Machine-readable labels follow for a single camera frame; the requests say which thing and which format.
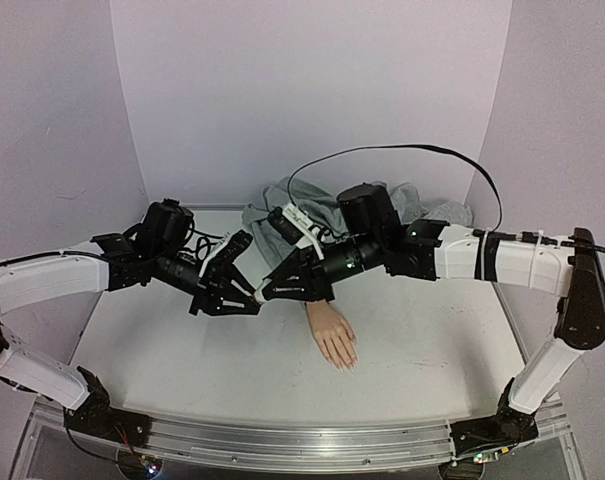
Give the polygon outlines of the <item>aluminium front rail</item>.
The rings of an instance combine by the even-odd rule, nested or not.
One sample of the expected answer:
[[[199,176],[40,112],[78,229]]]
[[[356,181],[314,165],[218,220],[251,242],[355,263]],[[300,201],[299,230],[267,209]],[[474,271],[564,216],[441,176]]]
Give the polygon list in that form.
[[[492,461],[538,437],[532,415],[501,407],[450,423],[366,427],[249,426],[179,421],[115,408],[66,412],[63,425],[128,453],[283,472],[394,470],[450,461]]]

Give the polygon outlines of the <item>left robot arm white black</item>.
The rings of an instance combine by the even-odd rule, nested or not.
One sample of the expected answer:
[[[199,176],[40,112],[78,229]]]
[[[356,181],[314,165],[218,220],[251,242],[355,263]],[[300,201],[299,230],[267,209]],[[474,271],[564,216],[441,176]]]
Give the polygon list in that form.
[[[193,213],[165,199],[152,203],[143,220],[124,233],[93,237],[94,252],[67,249],[0,261],[0,380],[62,405],[70,430],[115,441],[131,435],[142,445],[148,416],[112,407],[95,374],[29,349],[1,318],[43,301],[145,286],[153,279],[191,295],[193,315],[257,314],[264,298],[234,264],[251,236],[226,235],[198,259],[187,249],[194,232]]]

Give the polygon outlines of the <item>grey sweatshirt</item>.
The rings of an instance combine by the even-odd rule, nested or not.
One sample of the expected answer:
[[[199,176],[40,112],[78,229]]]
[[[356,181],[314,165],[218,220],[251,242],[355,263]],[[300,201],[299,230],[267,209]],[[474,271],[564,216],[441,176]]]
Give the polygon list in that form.
[[[362,183],[330,199],[291,178],[267,188],[265,205],[249,205],[242,216],[273,268],[255,300],[331,302],[334,284],[379,266],[390,276],[420,280],[481,279],[482,233],[421,210],[409,216],[400,192]]]

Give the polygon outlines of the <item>mannequin hand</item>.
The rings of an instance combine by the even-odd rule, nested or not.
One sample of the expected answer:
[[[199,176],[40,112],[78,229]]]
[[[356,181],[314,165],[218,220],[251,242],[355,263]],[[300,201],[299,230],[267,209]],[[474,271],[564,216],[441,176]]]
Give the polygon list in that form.
[[[305,304],[311,335],[324,359],[339,370],[353,371],[358,363],[357,338],[346,318],[329,302]]]

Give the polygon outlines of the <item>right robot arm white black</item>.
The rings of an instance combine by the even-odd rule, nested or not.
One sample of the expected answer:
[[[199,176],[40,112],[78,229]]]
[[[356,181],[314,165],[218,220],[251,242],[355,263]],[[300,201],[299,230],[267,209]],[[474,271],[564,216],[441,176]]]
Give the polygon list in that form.
[[[264,279],[256,299],[331,301],[335,283],[378,266],[391,276],[487,281],[556,296],[553,331],[509,381],[496,413],[450,427],[459,458],[535,439],[535,415],[543,401],[584,352],[605,340],[605,281],[591,232],[577,228],[569,237],[548,237],[440,220],[404,224],[387,190],[372,184],[342,192],[337,202],[348,236],[327,247],[319,245],[310,219],[293,204],[269,215],[269,223],[295,249]]]

